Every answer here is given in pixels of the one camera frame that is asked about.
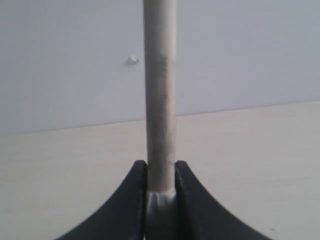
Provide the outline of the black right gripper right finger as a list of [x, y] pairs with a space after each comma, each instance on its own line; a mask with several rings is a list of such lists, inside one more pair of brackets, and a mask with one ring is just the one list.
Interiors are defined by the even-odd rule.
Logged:
[[268, 240], [224, 208], [202, 185], [187, 162], [175, 163], [179, 240]]

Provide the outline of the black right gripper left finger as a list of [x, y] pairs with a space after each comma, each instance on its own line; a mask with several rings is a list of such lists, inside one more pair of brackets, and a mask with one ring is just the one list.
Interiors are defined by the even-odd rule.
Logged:
[[110, 198], [60, 240], [142, 240], [145, 236], [147, 164], [136, 160]]

